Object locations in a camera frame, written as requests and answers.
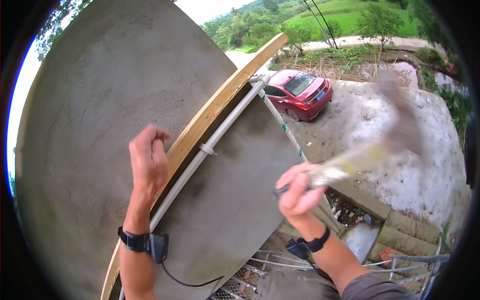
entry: wire mesh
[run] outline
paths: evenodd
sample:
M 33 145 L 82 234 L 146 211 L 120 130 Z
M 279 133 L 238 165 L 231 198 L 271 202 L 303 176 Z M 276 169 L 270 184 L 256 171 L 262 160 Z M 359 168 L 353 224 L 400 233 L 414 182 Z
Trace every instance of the wire mesh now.
M 209 300 L 252 300 L 257 284 L 265 274 L 248 264 L 245 264 L 235 275 L 222 285 Z

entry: car wheel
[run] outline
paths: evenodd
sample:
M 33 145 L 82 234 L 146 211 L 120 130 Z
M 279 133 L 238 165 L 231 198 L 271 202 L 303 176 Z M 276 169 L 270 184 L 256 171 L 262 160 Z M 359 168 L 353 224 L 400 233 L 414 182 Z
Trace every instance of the car wheel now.
M 297 116 L 296 113 L 291 111 L 290 109 L 287 109 L 287 114 L 295 121 L 300 122 L 300 118 Z

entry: left hand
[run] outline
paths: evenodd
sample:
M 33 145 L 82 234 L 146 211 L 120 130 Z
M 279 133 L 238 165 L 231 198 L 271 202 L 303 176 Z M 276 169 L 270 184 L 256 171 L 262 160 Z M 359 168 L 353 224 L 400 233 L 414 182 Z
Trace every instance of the left hand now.
M 170 135 L 165 129 L 148 125 L 130 141 L 134 191 L 155 195 L 167 182 L 168 160 L 164 141 L 169 138 Z
M 293 166 L 276 182 L 276 188 L 280 189 L 286 184 L 289 185 L 288 191 L 283 194 L 278 202 L 280 212 L 290 221 L 295 221 L 305 217 L 310 209 L 317 206 L 322 198 L 322 194 L 327 187 L 323 186 L 311 191 L 307 191 L 308 177 L 305 172 L 318 168 L 318 165 L 303 163 Z

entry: gray pants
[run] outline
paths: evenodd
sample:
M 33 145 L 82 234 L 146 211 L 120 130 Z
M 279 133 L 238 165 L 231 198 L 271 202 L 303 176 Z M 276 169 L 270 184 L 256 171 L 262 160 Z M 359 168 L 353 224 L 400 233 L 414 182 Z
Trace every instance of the gray pants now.
M 335 285 L 313 270 L 269 272 L 261 279 L 254 300 L 341 300 Z

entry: car tail light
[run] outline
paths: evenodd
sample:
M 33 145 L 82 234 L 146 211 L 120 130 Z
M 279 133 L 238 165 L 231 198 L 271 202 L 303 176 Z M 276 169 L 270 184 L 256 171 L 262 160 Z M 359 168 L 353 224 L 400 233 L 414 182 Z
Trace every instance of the car tail light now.
M 296 102 L 295 105 L 301 109 L 307 109 L 307 107 L 311 106 L 313 103 L 313 99 L 306 102 Z

